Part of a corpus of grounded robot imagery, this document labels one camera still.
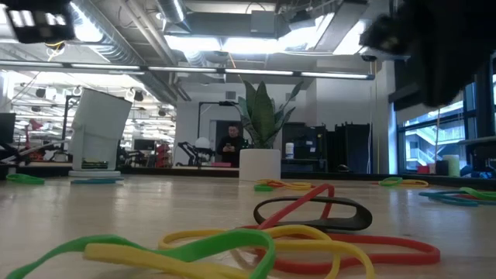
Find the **yellow rubber band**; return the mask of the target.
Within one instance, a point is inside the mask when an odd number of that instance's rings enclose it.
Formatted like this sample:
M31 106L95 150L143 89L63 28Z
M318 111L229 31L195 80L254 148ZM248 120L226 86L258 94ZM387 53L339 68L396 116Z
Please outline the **yellow rubber band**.
M256 181L256 184L267 184L270 181L279 181L279 180L263 179ZM313 185L307 182L284 182L284 181L281 182L285 183L284 188L294 191L306 191L313 188Z
M428 188L429 183L427 181L423 181L423 180L404 179L398 184L398 187Z
M376 279L374 265L365 252L352 244L335 241L317 229L303 225L289 225L260 231L268 233L272 237L275 243L275 259L277 250L331 252L333 254L332 267L325 279L336 279L341 264L340 255L348 253L363 264L366 279ZM254 247L261 248L263 256L267 253L267 250L262 246ZM144 252L136 248L125 248L115 244L91 244L84 250L83 257L86 260L161 270L166 274L189 279L250 279L250 275L253 273L249 274L234 267L201 263L199 260L186 263L163 255L156 255L150 251Z

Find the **black wide rubber band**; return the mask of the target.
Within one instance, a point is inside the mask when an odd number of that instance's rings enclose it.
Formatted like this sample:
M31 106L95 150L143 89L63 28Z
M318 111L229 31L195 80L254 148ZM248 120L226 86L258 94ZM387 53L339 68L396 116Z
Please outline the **black wide rubber band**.
M287 196L281 198L271 198L266 201L262 201L257 204L253 210L253 217L255 221L261 225L266 219L259 213L259 209L266 204L273 202L294 202L297 203L299 200L303 200L303 197L298 196ZM321 217L319 219L307 220L307 221L288 221L288 222L277 222L272 226L286 226L286 225L305 225L311 226L322 231L327 230L347 230L347 231L359 231L368 228L372 221L373 216L371 212L362 206L361 204L348 199L348 198L331 198L331 197L315 197L310 198L305 202L319 202L325 203L325 210L322 211ZM332 205L346 205L351 206L356 209L355 215L349 218L331 218L328 217Z

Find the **rubber bands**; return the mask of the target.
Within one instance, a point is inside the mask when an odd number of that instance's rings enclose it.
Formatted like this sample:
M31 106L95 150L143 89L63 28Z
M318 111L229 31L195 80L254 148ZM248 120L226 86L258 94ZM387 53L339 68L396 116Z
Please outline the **rubber bands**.
M288 205L279 211L272 214L270 217L265 218L261 225L257 223L258 229L271 229L274 227L280 226L272 226L277 222L283 222L283 218L286 215L291 214L296 209L300 208L304 204L307 204L311 201L302 203L303 201L307 201L310 198L315 197L331 197L331 198L341 198L335 196L335 188L331 184L322 184L316 188L313 188L310 192L305 195L302 195L303 200L297 201L287 201ZM369 258L374 264L390 264L390 265L431 265L437 264L441 260L440 250L428 243L422 243L419 241L411 240L411 239L403 239L398 237L390 237L390 236L370 236L370 235L355 235L355 231L347 231L347 230L327 230L322 231L317 229L319 232L323 233L325 236L329 236L338 241L352 243L352 244L371 244L371 245L384 245L384 246L399 246L408 248L411 250L410 253L371 253Z

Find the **blue rubber band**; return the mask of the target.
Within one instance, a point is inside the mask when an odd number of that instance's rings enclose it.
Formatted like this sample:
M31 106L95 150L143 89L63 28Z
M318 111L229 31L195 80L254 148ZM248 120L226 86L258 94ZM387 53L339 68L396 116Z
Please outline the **blue rubber band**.
M72 180L71 184L115 184L123 181L121 177L106 177L106 178L88 178Z
M420 192L418 195L422 197L427 197L434 201L442 202L448 205L457 205L464 207L477 207L479 205L494 205L496 206L496 201L480 200L480 199L469 199L457 197L457 195L463 194L462 191L437 191L437 192Z

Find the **person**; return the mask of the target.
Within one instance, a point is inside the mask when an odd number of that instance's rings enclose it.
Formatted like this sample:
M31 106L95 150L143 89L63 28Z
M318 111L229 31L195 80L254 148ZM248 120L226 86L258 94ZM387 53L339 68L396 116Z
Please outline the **person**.
M231 123L228 127L228 135L221 138L216 147L216 153L223 163L230 163L231 167L237 168L243 143L244 138L240 135L238 126Z

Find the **snake plant in white pot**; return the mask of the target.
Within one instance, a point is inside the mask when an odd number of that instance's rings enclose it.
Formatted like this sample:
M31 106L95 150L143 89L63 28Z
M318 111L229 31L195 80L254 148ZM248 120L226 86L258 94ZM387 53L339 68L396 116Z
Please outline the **snake plant in white pot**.
M287 102L276 106L275 101L268 95L264 82L260 82L256 88L248 81L243 84L246 94L238 98L236 109L241 125L248 132L253 146L240 151L239 179L279 180L281 152L274 148L274 141L295 108L286 109Z

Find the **black shelf unit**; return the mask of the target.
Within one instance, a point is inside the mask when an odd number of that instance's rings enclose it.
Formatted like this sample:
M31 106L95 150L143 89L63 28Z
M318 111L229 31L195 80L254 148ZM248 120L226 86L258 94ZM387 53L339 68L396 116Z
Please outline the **black shelf unit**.
M325 173L328 170L325 126L306 126L303 122L290 122L282 130L283 172ZM285 143L293 142L294 159L285 158Z

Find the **red equipment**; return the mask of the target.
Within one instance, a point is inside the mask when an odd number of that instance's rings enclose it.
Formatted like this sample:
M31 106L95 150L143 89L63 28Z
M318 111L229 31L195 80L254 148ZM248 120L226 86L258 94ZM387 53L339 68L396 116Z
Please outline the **red equipment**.
M170 163L170 147L167 143L161 143L156 148L156 163L157 168L169 168Z

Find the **long LED light bar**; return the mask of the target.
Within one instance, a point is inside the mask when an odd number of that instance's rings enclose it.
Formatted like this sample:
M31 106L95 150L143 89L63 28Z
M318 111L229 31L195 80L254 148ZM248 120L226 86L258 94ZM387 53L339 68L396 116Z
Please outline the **long LED light bar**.
M258 70L242 68L218 68L218 67L172 67L172 66L145 66L145 65L121 65L121 64L82 64L67 62L46 62L30 60L0 60L0 69L6 70L28 70L28 71L52 71L52 72L74 72L74 73L104 73L104 74L135 74L143 75L146 72L167 72L186 74L235 74L235 75L267 75L275 77L291 78L326 78L365 80L375 79L374 74L354 74L344 72L316 72L316 71L280 71L280 70Z

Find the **black cabinet panels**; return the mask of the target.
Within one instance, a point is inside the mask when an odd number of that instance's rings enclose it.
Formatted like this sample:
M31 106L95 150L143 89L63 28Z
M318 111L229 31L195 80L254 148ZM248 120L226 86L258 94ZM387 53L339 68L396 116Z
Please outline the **black cabinet panels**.
M349 173L371 174L373 170L372 125L342 123L328 131L327 160L328 171L336 171L340 164L346 165Z

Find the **white cylindrical container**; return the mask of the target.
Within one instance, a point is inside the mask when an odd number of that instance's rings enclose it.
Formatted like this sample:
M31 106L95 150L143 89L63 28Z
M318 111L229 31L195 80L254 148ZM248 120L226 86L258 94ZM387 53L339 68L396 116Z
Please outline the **white cylindrical container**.
M81 93L71 129L74 132L73 128L77 123L85 125L91 133L117 139L118 150L131 107L132 103L124 98L85 88Z

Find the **clear acrylic stand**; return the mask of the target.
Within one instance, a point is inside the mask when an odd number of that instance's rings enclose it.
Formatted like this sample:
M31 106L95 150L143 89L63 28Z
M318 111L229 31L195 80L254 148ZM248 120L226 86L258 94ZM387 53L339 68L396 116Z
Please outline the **clear acrylic stand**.
M73 156L71 177L119 177L116 170L118 140L109 136L91 133L85 125L75 123L69 144Z

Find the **pale green cylinder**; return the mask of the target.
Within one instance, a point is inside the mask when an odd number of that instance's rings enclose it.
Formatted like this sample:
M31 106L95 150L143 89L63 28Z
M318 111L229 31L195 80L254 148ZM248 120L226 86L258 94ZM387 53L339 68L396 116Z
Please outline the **pale green cylinder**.
M450 177L459 177L460 157L458 155L444 155L443 160L448 163L448 175Z

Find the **black monitor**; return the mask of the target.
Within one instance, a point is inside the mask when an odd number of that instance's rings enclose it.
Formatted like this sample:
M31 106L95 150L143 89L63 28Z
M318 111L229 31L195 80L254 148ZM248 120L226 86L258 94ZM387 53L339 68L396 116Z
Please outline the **black monitor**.
M15 131L16 114L0 112L0 143L12 143Z

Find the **black aluminium table frame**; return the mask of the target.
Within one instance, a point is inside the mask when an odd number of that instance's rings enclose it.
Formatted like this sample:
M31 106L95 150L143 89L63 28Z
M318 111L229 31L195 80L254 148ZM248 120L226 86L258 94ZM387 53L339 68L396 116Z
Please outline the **black aluminium table frame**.
M35 166L17 167L0 164L0 180L5 180L9 171L28 174L35 177L66 177L71 167L63 166ZM130 175L165 175L181 177L231 177L239 176L237 170L206 170L206 169L167 169L167 168L123 168L122 174ZM305 173L305 172L282 172L283 179L300 180L325 180L325 181L381 181L387 178L387 174L349 174L349 173ZM403 174L404 179L427 181L429 184L446 186L452 188L470 187L482 191L496 191L496 179L446 177L436 175Z

